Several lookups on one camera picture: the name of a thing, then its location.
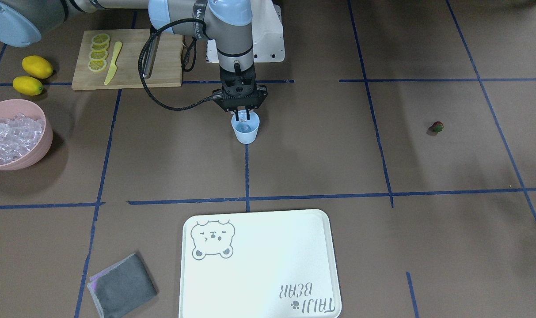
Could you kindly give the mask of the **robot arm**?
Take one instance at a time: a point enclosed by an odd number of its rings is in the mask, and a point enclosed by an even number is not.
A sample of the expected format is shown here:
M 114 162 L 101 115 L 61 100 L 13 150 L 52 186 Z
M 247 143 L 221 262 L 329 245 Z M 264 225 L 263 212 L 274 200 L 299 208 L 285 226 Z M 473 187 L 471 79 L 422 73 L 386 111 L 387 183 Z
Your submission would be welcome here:
M 143 59 L 163 32 L 214 40 L 221 89 L 204 101 L 214 101 L 235 121 L 250 120 L 267 96 L 256 84 L 252 4 L 249 0 L 0 0 L 0 42 L 24 48 L 78 13 L 110 9 L 147 9 L 154 30 L 138 58 Z

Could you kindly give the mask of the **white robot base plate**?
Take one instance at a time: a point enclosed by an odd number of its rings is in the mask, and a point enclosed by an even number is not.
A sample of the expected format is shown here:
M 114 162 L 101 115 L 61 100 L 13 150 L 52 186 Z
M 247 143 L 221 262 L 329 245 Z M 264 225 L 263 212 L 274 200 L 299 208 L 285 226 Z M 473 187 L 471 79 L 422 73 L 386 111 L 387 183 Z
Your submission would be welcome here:
M 285 58 L 280 8 L 271 0 L 208 0 L 207 61 L 223 64 L 243 52 L 255 63 Z

